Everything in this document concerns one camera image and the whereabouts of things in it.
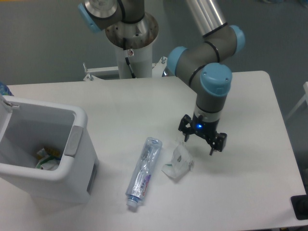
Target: white trash bin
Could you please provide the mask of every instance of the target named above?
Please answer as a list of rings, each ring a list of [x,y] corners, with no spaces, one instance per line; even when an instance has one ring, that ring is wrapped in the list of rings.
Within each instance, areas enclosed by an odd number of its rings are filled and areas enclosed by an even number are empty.
[[[86,112],[13,96],[0,99],[0,177],[34,196],[87,202],[99,161]],[[35,168],[35,154],[44,146],[63,153],[54,171]]]

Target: bottle cap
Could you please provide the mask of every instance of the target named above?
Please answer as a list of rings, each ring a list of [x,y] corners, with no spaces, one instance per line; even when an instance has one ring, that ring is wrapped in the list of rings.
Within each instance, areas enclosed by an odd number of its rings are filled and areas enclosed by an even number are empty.
[[[137,201],[134,201],[132,199],[128,199],[127,202],[126,202],[126,205],[128,205],[129,207],[132,207],[132,208],[137,208]]]

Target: black object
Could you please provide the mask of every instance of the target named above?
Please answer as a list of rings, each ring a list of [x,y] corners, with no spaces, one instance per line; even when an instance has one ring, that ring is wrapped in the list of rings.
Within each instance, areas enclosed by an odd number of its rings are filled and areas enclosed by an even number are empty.
[[[298,220],[308,219],[308,195],[292,196],[291,202]]]
[[[189,135],[196,134],[197,136],[205,139],[206,142],[211,146],[210,155],[214,151],[222,152],[223,148],[226,146],[227,134],[226,133],[217,133],[216,128],[219,120],[215,122],[204,122],[202,121],[203,117],[196,117],[193,115],[191,119],[189,115],[185,115],[179,125],[179,131],[183,132],[185,136],[185,142],[188,140]]]

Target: white table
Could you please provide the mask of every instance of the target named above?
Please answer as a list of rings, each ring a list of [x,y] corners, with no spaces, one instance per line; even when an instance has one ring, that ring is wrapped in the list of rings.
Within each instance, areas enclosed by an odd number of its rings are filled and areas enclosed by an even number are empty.
[[[305,194],[283,119],[265,72],[234,73],[218,126],[228,134],[209,156],[191,135],[195,165],[172,181],[161,167],[174,148],[180,119],[196,94],[176,77],[10,86],[17,97],[83,107],[100,160],[91,199],[76,205],[32,198],[0,179],[0,229],[23,231],[252,230],[307,225],[290,197]],[[144,206],[127,209],[125,191],[146,137],[163,150]]]

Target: black cable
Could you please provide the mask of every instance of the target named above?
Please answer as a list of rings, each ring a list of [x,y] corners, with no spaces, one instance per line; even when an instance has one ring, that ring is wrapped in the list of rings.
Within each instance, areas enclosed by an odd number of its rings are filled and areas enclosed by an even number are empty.
[[[126,41],[127,41],[127,39],[126,39],[126,38],[123,38],[123,50],[124,50],[124,51],[126,50]],[[129,62],[128,57],[125,57],[125,61],[126,61],[126,64],[128,65],[128,68],[129,68],[131,77],[132,77],[132,78],[136,78],[136,76],[135,76],[135,74],[134,74],[134,71],[133,71],[133,68],[132,68],[131,65],[130,65],[130,62]]]

